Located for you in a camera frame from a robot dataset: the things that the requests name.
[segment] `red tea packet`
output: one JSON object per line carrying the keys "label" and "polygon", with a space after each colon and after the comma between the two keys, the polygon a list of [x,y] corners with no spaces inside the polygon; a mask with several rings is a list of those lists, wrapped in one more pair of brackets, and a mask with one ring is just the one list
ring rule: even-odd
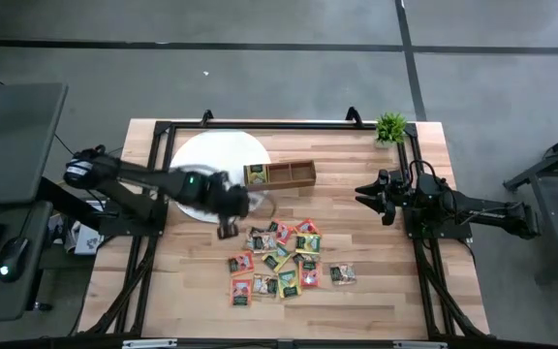
{"label": "red tea packet", "polygon": [[298,275],[300,278],[300,286],[318,286],[320,283],[320,276],[322,276],[320,262],[303,261],[298,263]]}
{"label": "red tea packet", "polygon": [[268,226],[268,231],[276,232],[277,242],[283,245],[288,243],[288,240],[290,239],[290,235],[292,234],[292,229],[288,227],[287,224],[284,224],[276,219],[270,222],[270,226]]}
{"label": "red tea packet", "polygon": [[247,306],[251,304],[251,280],[234,279],[230,292],[230,305]]}
{"label": "red tea packet", "polygon": [[244,252],[239,255],[235,255],[229,258],[228,265],[232,276],[253,271],[253,254],[251,252]]}
{"label": "red tea packet", "polygon": [[318,228],[310,218],[307,218],[304,221],[300,222],[300,224],[295,226],[294,229],[298,233],[320,235],[320,231],[318,230]]}

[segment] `wooden table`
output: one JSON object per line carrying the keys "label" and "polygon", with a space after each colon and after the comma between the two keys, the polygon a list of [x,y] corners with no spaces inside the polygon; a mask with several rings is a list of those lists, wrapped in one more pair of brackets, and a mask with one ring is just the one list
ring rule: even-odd
{"label": "wooden table", "polygon": [[[145,166],[155,121],[131,120],[124,160]],[[454,187],[441,123],[419,122],[417,127],[422,158]],[[175,148],[200,132],[203,130],[177,130]],[[194,221],[171,203],[165,234],[156,251],[143,336],[426,338],[414,249],[406,238],[401,210],[397,211],[395,224],[384,227],[380,216],[354,199],[355,187],[372,182],[379,169],[398,168],[396,148],[377,149],[373,146],[373,135],[358,130],[247,132],[264,145],[273,162],[301,159],[316,162],[315,187],[272,194],[278,202],[276,218],[290,225],[312,218],[322,231],[321,256],[325,268],[321,287],[305,290],[300,297],[290,300],[254,301],[245,308],[230,306],[226,261],[241,250],[244,236],[218,240],[216,226]],[[263,206],[241,222],[240,227],[266,226],[268,214],[269,207]],[[92,326],[120,291],[131,240],[115,238],[100,250],[80,331]],[[487,332],[470,254],[453,240],[441,240],[441,253],[450,293],[476,326]],[[333,262],[354,263],[357,283],[333,286],[327,266]],[[260,257],[255,264],[256,272],[270,273]],[[289,261],[282,270],[294,268]],[[136,298],[133,295],[128,325]],[[442,329],[440,304],[434,298],[437,324]]]}

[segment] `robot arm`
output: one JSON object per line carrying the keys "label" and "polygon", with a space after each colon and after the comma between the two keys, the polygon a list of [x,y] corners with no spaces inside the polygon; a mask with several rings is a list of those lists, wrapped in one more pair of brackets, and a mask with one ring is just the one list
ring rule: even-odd
{"label": "robot arm", "polygon": [[195,171],[148,170],[105,154],[102,145],[77,152],[67,164],[64,180],[77,189],[98,190],[141,219],[152,215],[153,201],[131,193],[120,181],[159,190],[173,200],[195,209],[217,214],[222,226],[231,217],[249,213],[248,191],[241,185],[228,187],[228,174],[211,175]]}
{"label": "robot arm", "polygon": [[449,190],[442,196],[441,204],[445,211],[454,213],[453,218],[459,225],[472,222],[499,227],[511,235],[526,239],[539,235],[533,210],[522,202],[501,203],[474,199]]}
{"label": "robot arm", "polygon": [[358,187],[360,203],[383,214],[383,224],[395,218],[395,207],[410,208],[420,223],[430,227],[453,220],[455,225],[469,222],[503,228],[521,238],[539,235],[532,209],[524,203],[501,203],[474,199],[452,190],[443,178],[421,174],[413,189],[399,171],[380,170],[378,180]]}

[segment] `concrete floor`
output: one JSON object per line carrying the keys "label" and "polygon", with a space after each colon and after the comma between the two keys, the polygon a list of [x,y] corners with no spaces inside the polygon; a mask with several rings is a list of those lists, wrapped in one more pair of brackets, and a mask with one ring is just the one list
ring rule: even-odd
{"label": "concrete floor", "polygon": [[[404,0],[414,45],[558,47],[555,0]],[[392,0],[0,0],[0,36],[206,43],[401,45]],[[458,188],[513,199],[501,186],[558,140],[558,55],[416,54],[427,120],[444,124]],[[59,136],[73,149],[117,148],[133,117],[340,119],[356,106],[416,115],[403,53],[0,48],[6,83],[63,81]],[[57,143],[46,174],[69,154]],[[526,190],[517,200],[531,200]],[[473,226],[492,333],[558,344],[558,285],[539,287],[542,239]],[[0,326],[0,340],[64,335],[87,274],[53,276],[57,312]]]}

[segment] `wooden box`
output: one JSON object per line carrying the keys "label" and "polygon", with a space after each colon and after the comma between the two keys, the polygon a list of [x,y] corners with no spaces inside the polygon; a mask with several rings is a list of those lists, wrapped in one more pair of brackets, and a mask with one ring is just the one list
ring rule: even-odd
{"label": "wooden box", "polygon": [[276,190],[316,184],[313,160],[244,166],[245,186],[249,191]]}

